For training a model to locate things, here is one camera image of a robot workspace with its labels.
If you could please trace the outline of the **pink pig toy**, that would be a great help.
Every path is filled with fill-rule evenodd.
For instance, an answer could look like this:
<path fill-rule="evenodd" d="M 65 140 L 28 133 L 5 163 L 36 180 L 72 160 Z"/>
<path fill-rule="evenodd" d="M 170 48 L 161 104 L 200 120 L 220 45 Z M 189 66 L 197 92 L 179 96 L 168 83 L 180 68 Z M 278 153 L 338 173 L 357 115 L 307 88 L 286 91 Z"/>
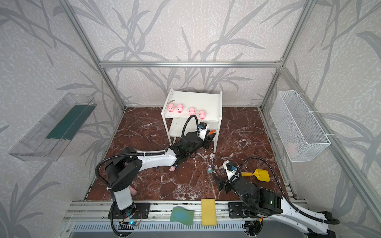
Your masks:
<path fill-rule="evenodd" d="M 195 114 L 196 114 L 195 109 L 194 109 L 194 108 L 190 108 L 190 109 L 189 109 L 189 115 L 190 115 L 190 116 L 193 116 L 193 115 L 195 115 Z"/>
<path fill-rule="evenodd" d="M 176 110 L 178 113 L 182 113 L 184 110 L 184 106 L 182 104 L 178 104 L 176 107 Z"/>
<path fill-rule="evenodd" d="M 204 120 L 206 118 L 206 113 L 204 110 L 200 110 L 198 115 L 201 120 Z"/>
<path fill-rule="evenodd" d="M 167 106 L 167 109 L 168 109 L 168 112 L 172 113 L 172 112 L 175 110 L 174 104 L 173 104 L 173 103 L 170 103 L 170 104 Z"/>

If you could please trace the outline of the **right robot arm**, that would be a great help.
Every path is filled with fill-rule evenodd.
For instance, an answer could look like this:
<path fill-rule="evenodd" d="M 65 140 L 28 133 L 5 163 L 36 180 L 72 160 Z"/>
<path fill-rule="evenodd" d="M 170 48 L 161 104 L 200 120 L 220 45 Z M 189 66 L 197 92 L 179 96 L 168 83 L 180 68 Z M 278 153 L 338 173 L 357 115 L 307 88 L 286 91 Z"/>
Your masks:
<path fill-rule="evenodd" d="M 334 238 L 336 233 L 329 229 L 329 225 L 338 225 L 327 211 L 313 212 L 294 204 L 287 197 L 284 189 L 281 193 L 259 187 L 246 180 L 248 174 L 241 171 L 243 165 L 232 161 L 225 161 L 227 178 L 221 179 L 216 174 L 213 178 L 218 191 L 233 192 L 240 198 L 239 202 L 229 202 L 228 212 L 231 219 L 246 219 L 242 227 L 251 236 L 257 236 L 263 228 L 263 219 L 269 218 L 288 225 L 308 238 Z"/>

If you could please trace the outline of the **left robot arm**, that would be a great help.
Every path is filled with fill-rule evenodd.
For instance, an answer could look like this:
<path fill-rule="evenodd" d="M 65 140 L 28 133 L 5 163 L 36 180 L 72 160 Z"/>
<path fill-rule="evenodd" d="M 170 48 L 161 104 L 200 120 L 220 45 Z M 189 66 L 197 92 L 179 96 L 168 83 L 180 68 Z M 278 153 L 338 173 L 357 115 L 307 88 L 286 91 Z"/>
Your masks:
<path fill-rule="evenodd" d="M 113 196 L 114 208 L 123 212 L 133 211 L 135 204 L 130 186 L 139 172 L 182 164 L 199 149 L 208 149 L 216 135 L 217 132 L 210 130 L 207 123 L 199 122 L 193 115 L 186 120 L 178 142 L 159 151 L 137 151 L 127 147 L 120 154 L 99 162 L 95 175 Z"/>

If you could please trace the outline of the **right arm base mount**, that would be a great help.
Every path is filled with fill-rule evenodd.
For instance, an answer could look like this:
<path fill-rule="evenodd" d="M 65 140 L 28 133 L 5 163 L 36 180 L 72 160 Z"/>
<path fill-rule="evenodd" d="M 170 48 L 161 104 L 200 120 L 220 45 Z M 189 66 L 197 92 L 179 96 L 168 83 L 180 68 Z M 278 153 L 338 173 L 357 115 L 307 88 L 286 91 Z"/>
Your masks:
<path fill-rule="evenodd" d="M 228 213 L 231 219 L 252 218 L 253 214 L 250 211 L 243 209 L 243 202 L 228 202 Z"/>

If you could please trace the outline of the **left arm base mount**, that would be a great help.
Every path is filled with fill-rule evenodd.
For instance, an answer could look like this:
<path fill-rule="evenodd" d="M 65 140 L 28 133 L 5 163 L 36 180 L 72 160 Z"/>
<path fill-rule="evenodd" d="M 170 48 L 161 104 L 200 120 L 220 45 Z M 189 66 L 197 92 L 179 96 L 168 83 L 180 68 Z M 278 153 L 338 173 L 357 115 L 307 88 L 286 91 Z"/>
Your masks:
<path fill-rule="evenodd" d="M 126 209 L 120 210 L 116 201 L 113 202 L 108 219 L 147 219 L 150 211 L 150 203 L 132 203 Z"/>

